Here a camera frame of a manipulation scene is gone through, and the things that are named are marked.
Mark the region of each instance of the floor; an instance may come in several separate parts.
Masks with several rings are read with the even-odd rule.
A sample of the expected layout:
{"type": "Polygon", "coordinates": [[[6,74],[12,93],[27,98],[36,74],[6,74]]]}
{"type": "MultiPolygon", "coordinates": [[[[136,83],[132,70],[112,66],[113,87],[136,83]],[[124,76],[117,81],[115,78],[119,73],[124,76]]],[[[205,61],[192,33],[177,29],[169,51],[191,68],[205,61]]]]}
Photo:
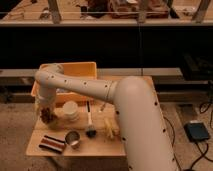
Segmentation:
{"type": "MultiPolygon", "coordinates": [[[[209,128],[210,113],[197,116],[183,116],[175,103],[162,103],[161,108],[175,127],[176,140],[174,151],[182,169],[187,169],[191,163],[199,157],[200,153],[196,146],[189,143],[183,130],[183,123],[189,119],[198,119],[205,122],[209,133],[213,136],[213,130],[209,128]]],[[[78,158],[69,157],[53,158],[60,166],[44,157],[28,157],[25,155],[30,139],[36,115],[32,103],[0,104],[0,171],[37,171],[37,170],[71,170],[71,171],[127,171],[125,158],[78,158]]],[[[172,131],[168,125],[168,131],[172,139],[172,131]]],[[[213,140],[208,141],[210,149],[208,156],[213,158],[213,140]]],[[[212,171],[213,164],[205,159],[199,161],[194,169],[196,171],[212,171]]]]}

